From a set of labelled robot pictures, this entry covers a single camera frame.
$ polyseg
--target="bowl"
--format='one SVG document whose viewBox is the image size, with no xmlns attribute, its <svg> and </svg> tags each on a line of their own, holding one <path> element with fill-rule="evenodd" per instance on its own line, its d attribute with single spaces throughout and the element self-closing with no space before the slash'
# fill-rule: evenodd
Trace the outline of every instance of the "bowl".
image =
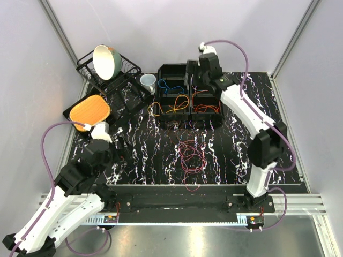
<svg viewBox="0 0 343 257">
<path fill-rule="evenodd" d="M 94 49 L 93 64 L 101 79 L 110 80 L 117 76 L 122 69 L 122 57 L 112 47 L 101 44 Z"/>
</svg>

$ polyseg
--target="white cup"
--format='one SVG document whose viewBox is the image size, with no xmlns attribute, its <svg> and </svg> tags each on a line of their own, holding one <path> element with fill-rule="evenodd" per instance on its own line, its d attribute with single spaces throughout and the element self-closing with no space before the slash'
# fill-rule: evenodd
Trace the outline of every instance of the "white cup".
<svg viewBox="0 0 343 257">
<path fill-rule="evenodd" d="M 155 93 L 156 77 L 153 74 L 144 74 L 140 77 L 141 85 L 148 90 L 152 95 Z"/>
</svg>

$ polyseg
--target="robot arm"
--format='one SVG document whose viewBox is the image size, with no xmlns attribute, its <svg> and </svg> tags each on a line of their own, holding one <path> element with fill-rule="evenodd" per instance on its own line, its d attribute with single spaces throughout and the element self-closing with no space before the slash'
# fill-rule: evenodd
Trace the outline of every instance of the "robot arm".
<svg viewBox="0 0 343 257">
<path fill-rule="evenodd" d="M 234 76 L 223 74 L 214 47 L 202 43 L 199 50 L 202 52 L 199 61 L 187 62 L 187 72 L 192 77 L 193 85 L 200 90 L 208 90 L 231 108 L 253 138 L 248 148 L 252 169 L 245 202 L 248 207 L 255 206 L 267 197 L 268 173 L 276 166 L 286 147 L 282 139 L 265 122 L 273 125 L 286 138 L 287 127 L 264 114 L 244 91 L 241 92 L 240 82 Z"/>
<path fill-rule="evenodd" d="M 20 243 L 16 249 L 20 257 L 53 256 L 63 240 L 89 216 L 115 208 L 115 192 L 102 184 L 97 185 L 87 199 L 61 218 L 68 206 L 95 183 L 99 170 L 120 160 L 121 154 L 107 132 L 108 124 L 105 122 L 95 126 L 91 133 L 93 139 L 85 147 L 80 159 L 64 166 L 56 177 L 51 204 L 46 207 L 51 197 L 50 191 L 31 220 L 18 233 L 4 238 L 7 249 L 12 250 Z"/>
</svg>

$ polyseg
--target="gray wall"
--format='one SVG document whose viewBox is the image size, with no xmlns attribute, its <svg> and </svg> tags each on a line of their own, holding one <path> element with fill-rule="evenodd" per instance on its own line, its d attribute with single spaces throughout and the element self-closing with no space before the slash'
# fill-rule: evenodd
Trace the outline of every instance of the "gray wall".
<svg viewBox="0 0 343 257">
<path fill-rule="evenodd" d="M 64 120 L 82 81 L 38 1 L 0 0 L 0 239 L 15 233 L 48 192 L 40 138 Z M 54 129 L 46 156 L 56 171 L 69 125 Z M 0 244 L 0 256 L 9 252 Z"/>
<path fill-rule="evenodd" d="M 81 57 L 98 44 L 114 47 L 143 71 L 197 58 L 203 41 L 229 39 L 247 52 L 250 71 L 273 71 L 310 0 L 49 0 Z M 217 45 L 225 71 L 244 58 Z"/>
<path fill-rule="evenodd" d="M 313 192 L 322 195 L 343 252 L 342 0 L 322 1 L 277 84 Z"/>
</svg>

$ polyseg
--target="metal floor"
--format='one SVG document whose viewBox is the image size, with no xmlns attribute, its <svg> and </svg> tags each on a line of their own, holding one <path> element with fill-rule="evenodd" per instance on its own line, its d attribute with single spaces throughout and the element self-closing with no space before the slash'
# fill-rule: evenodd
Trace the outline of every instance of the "metal floor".
<svg viewBox="0 0 343 257">
<path fill-rule="evenodd" d="M 277 221 L 266 217 L 265 227 Z M 80 226 L 68 239 L 73 241 L 90 226 Z M 220 227 L 197 226 L 117 226 L 111 231 L 112 245 L 97 256 L 324 256 L 310 216 L 286 216 L 274 229 L 262 233 L 233 232 Z M 72 244 L 76 251 L 92 253 L 105 234 L 92 231 Z M 55 257 L 78 256 L 63 243 Z"/>
</svg>

